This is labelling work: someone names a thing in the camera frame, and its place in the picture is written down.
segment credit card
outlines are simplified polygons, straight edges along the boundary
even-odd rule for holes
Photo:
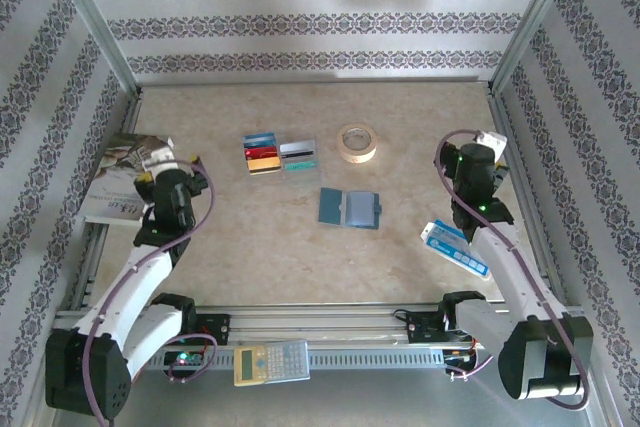
[[[313,155],[315,151],[315,140],[303,140],[301,142],[289,142],[287,144],[280,144],[280,155],[284,159]]]
[[[255,171],[264,171],[265,169],[279,170],[280,158],[276,156],[266,159],[247,160],[247,167],[249,167],[249,172],[251,173]]]
[[[277,172],[280,170],[280,167],[270,167],[267,169],[258,169],[249,171],[250,175],[260,175],[260,174],[268,174],[269,172]]]
[[[276,145],[276,136],[273,132],[265,132],[264,134],[245,135],[242,138],[245,149],[255,147],[269,147]]]
[[[252,149],[245,149],[244,156],[247,160],[264,159],[267,157],[275,157],[278,155],[278,150],[275,145],[269,147],[254,147]]]
[[[316,160],[309,160],[306,162],[294,162],[290,164],[284,164],[284,170],[307,170],[313,169],[318,165]]]

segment cable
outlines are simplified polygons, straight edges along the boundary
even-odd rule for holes
[[[213,334],[209,331],[209,329],[207,329],[205,326],[203,326],[203,327],[200,329],[200,333],[202,333],[202,334],[209,334],[209,335],[213,335]],[[200,353],[203,355],[203,358],[204,358],[204,354],[206,354],[206,353],[207,353],[207,349],[208,349],[208,348],[209,348],[209,344],[207,344],[207,343],[205,342],[205,343],[204,343],[204,349],[202,349],[202,352],[200,352]]]
[[[471,369],[471,370],[464,370],[461,369],[460,367],[455,367],[453,365],[447,365],[446,366],[446,370],[455,370],[456,372],[459,372],[459,374],[454,374],[451,373],[451,380],[453,379],[463,379],[465,382],[467,381],[467,379],[469,377],[473,377],[474,375],[476,375],[478,372],[480,372],[482,369],[484,369],[487,365],[489,365],[489,362],[491,362],[491,360],[493,360],[493,355],[490,355],[489,357],[487,357],[480,365],[478,365],[478,361],[476,360],[476,366]]]
[[[82,381],[83,381],[83,384],[84,384],[85,392],[87,394],[87,400],[89,401],[89,406],[91,407],[91,411],[93,412],[93,415],[95,416],[96,420],[98,421],[98,424],[100,424],[100,427],[107,427],[107,423],[106,423],[106,419],[102,415],[102,412],[100,411],[100,406],[98,405],[98,401],[97,401],[95,393],[93,391],[93,385],[91,384],[91,376],[90,376],[90,373],[89,373],[89,358],[90,358],[90,353],[91,353],[91,346],[93,345],[93,341],[94,341],[94,339],[96,337],[96,332],[98,331],[98,327],[104,321],[105,313],[109,309],[109,306],[111,305],[111,303],[113,302],[115,297],[118,295],[118,292],[120,292],[120,289],[122,289],[122,287],[127,283],[127,281],[131,278],[131,276],[134,275],[138,271],[140,266],[144,265],[146,262],[148,262],[149,260],[153,259],[155,256],[157,256],[157,255],[159,255],[159,254],[161,254],[163,252],[166,252],[170,248],[180,244],[181,242],[183,242],[186,239],[190,238],[198,230],[200,230],[200,228],[209,219],[209,215],[211,215],[211,211],[213,210],[213,205],[215,204],[216,195],[215,195],[215,190],[214,190],[214,187],[213,187],[213,181],[211,180],[211,177],[209,177],[209,174],[207,173],[207,171],[204,168],[202,168],[202,167],[200,167],[200,166],[198,166],[196,164],[192,164],[191,162],[187,162],[186,160],[178,160],[178,159],[164,160],[162,162],[156,162],[155,164],[150,165],[149,167],[157,167],[158,165],[163,165],[163,164],[185,165],[185,166],[188,166],[191,169],[195,170],[199,174],[201,174],[206,179],[207,184],[209,186],[209,192],[210,192],[210,195],[209,195],[209,199],[210,199],[209,208],[207,209],[207,212],[204,214],[204,217],[202,218],[202,220],[193,229],[191,229],[190,231],[184,233],[183,235],[181,235],[177,239],[174,239],[171,242],[168,242],[167,244],[163,245],[162,247],[158,247],[156,250],[154,250],[154,251],[150,252],[149,254],[145,255],[144,257],[142,257],[142,259],[140,259],[138,262],[136,262],[133,265],[132,268],[127,270],[127,272],[125,272],[125,274],[120,278],[120,280],[115,285],[115,287],[111,290],[111,292],[109,292],[109,295],[107,296],[107,298],[105,299],[104,303],[102,304],[102,307],[98,311],[98,315],[96,315],[95,319],[93,320],[93,323],[91,325],[91,329],[89,330],[89,335],[87,336],[87,341],[86,341],[86,343],[84,345],[84,350],[82,352]]]
[[[520,268],[522,269],[522,272],[524,273],[525,277],[527,278],[527,281],[531,285],[531,288],[533,289],[533,292],[536,294],[536,297],[538,297],[538,300],[539,300],[542,308],[544,308],[545,312],[547,313],[547,315],[551,319],[551,322],[553,323],[554,327],[556,328],[556,330],[560,334],[560,338],[562,339],[562,342],[566,346],[567,351],[569,352],[569,355],[571,355],[571,358],[573,359],[573,361],[576,364],[576,367],[578,369],[578,373],[580,375],[580,381],[582,382],[582,385],[584,386],[584,394],[583,394],[582,399],[580,400],[580,402],[578,402],[577,404],[567,404],[567,403],[561,402],[561,401],[559,401],[557,399],[554,399],[554,398],[547,398],[547,400],[549,402],[551,402],[552,404],[557,405],[558,407],[562,407],[563,409],[574,410],[574,411],[582,410],[589,403],[590,385],[589,385],[589,380],[587,378],[587,370],[585,369],[584,365],[582,364],[582,360],[580,359],[580,356],[576,352],[576,349],[573,346],[573,343],[571,342],[571,339],[569,339],[569,335],[567,334],[567,331],[564,329],[564,327],[562,326],[562,324],[558,320],[558,317],[556,316],[555,312],[553,311],[553,309],[549,305],[549,302],[545,298],[544,293],[542,292],[542,289],[540,289],[540,287],[538,286],[537,282],[535,281],[535,279],[533,277],[533,274],[531,274],[531,272],[529,272],[529,269],[527,268],[527,263],[525,262],[524,258],[522,257],[522,254],[515,247],[515,244],[513,242],[511,242],[511,240],[509,240],[509,238],[506,235],[504,235],[502,232],[500,232],[500,230],[497,227],[492,225],[491,222],[487,221],[482,215],[478,214],[464,200],[462,200],[460,198],[460,196],[458,194],[456,194],[456,192],[453,190],[453,187],[449,184],[449,182],[447,182],[447,179],[444,176],[444,172],[442,170],[442,164],[440,162],[440,153],[442,152],[442,148],[443,148],[445,142],[447,140],[449,140],[451,137],[453,137],[454,135],[458,135],[458,134],[470,134],[470,135],[473,135],[473,136],[478,136],[478,135],[481,134],[481,132],[478,131],[478,130],[470,130],[470,129],[454,130],[453,132],[449,132],[447,135],[445,135],[442,138],[442,140],[440,140],[440,143],[438,144],[438,148],[436,149],[436,158],[435,158],[435,165],[436,165],[436,170],[438,171],[438,176],[440,177],[440,180],[442,181],[442,184],[444,185],[444,188],[447,190],[449,195],[451,195],[453,200],[460,207],[462,207],[464,210],[466,210],[471,216],[473,216],[476,220],[478,220],[478,222],[480,222],[483,226],[487,227],[491,232],[493,232],[493,234],[502,241],[502,243],[507,247],[507,249],[516,258],[516,261],[518,262],[518,265],[520,266]]]
[[[398,312],[404,312],[405,316],[404,317],[398,317]],[[407,315],[414,315],[419,319],[424,319],[425,318],[424,315],[419,315],[416,312],[411,312],[410,310],[407,310],[407,309],[396,309],[396,310],[393,311],[393,317],[398,319],[400,322],[404,322],[405,324],[409,324],[409,320],[407,319]],[[429,327],[429,326],[426,326],[426,329],[427,330],[431,330],[431,331],[438,330],[435,327]]]
[[[169,382],[173,383],[180,383],[180,384],[186,384],[187,382],[191,382],[192,380],[197,379],[198,377],[200,377],[202,374],[204,374],[204,372],[211,367],[211,365],[213,364],[214,359],[216,358],[216,354],[218,352],[218,342],[216,342],[216,338],[213,335],[209,335],[209,334],[203,334],[203,333],[195,333],[195,334],[186,334],[186,335],[178,335],[177,337],[174,337],[173,339],[169,340],[166,344],[171,344],[173,342],[179,342],[181,340],[187,340],[187,339],[206,339],[209,340],[212,344],[213,344],[213,353],[211,354],[211,357],[209,357],[209,360],[207,361],[206,364],[204,364],[201,368],[199,368],[198,370],[196,370],[193,374],[187,376],[187,377],[174,377],[173,376],[173,368],[176,366],[176,362],[173,362],[170,366],[169,366]]]

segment white wall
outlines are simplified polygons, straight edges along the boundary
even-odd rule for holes
[[[639,0],[555,0],[502,92],[568,297],[640,424]]]
[[[488,80],[530,0],[96,0],[142,84]]]
[[[0,0],[0,426],[21,425],[85,246],[75,214],[128,104],[71,0]]]

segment stack of cards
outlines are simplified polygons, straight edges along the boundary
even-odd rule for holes
[[[282,167],[276,136],[273,132],[263,134],[245,135],[242,138],[244,144],[244,157],[251,175],[277,172]]]
[[[284,164],[284,170],[287,172],[308,170],[317,167],[318,161],[315,154],[315,140],[280,144],[280,157]]]

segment book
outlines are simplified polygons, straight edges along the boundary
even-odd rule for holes
[[[84,198],[79,214],[86,222],[137,227],[145,211],[134,181],[145,171],[144,162],[164,148],[173,149],[169,137],[113,135]]]

